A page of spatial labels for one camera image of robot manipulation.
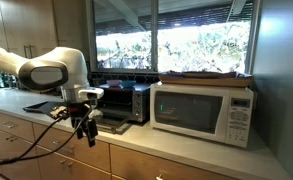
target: kitchen counter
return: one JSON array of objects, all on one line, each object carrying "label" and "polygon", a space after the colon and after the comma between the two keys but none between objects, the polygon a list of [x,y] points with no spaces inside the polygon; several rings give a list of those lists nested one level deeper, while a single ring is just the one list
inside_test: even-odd
[{"label": "kitchen counter", "polygon": [[[44,101],[62,99],[16,89],[0,89],[1,113],[49,125],[52,122],[50,117],[39,113],[27,113],[22,109]],[[73,131],[68,120],[54,127]],[[149,122],[144,125],[131,125],[123,134],[99,131],[96,138],[239,179],[291,179],[253,129],[246,149],[156,130],[150,127]]]}]

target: microwave window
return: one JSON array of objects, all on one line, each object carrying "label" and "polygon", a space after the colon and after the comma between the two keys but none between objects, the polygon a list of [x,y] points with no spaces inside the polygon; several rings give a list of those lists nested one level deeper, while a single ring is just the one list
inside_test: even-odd
[{"label": "microwave window", "polygon": [[156,92],[155,119],[159,123],[215,134],[222,97]]}]

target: white microwave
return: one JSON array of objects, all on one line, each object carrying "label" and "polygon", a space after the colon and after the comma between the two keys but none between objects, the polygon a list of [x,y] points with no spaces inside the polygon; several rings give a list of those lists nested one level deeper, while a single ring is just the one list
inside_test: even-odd
[{"label": "white microwave", "polygon": [[248,88],[151,85],[153,128],[247,147],[254,93]]}]

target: black cable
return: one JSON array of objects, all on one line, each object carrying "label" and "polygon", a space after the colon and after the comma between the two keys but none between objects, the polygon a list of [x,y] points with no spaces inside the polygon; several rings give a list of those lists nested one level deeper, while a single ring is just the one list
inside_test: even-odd
[{"label": "black cable", "polygon": [[51,123],[42,133],[41,135],[36,139],[36,141],[20,156],[14,157],[14,158],[7,158],[7,159],[0,159],[0,165],[5,164],[11,164],[14,162],[19,161],[22,157],[24,157],[26,154],[28,154],[37,144],[38,142],[44,137],[44,135],[47,133],[47,131],[52,128],[57,122],[61,121],[64,117],[60,117],[56,119],[53,123]]},{"label": "black cable", "polygon": [[21,158],[21,159],[19,159],[19,161],[26,161],[26,160],[41,158],[41,157],[44,157],[44,156],[48,156],[50,154],[53,154],[53,153],[57,152],[58,150],[60,150],[63,146],[65,146],[72,139],[72,137],[75,135],[75,133],[77,132],[77,130],[80,128],[81,124],[84,122],[84,120],[88,117],[88,115],[91,112],[92,112],[92,108],[89,108],[88,112],[85,114],[85,116],[78,123],[78,125],[75,128],[73,134],[63,144],[61,144],[58,148],[56,148],[53,151],[50,151],[48,153],[45,153],[45,154],[40,154],[40,155],[37,155],[37,156],[30,156],[30,157]]}]

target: white wall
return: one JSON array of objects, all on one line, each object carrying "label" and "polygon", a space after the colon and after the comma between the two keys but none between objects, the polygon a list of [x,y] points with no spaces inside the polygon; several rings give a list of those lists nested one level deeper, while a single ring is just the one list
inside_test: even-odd
[{"label": "white wall", "polygon": [[293,178],[293,0],[263,0],[253,74],[254,125]]}]

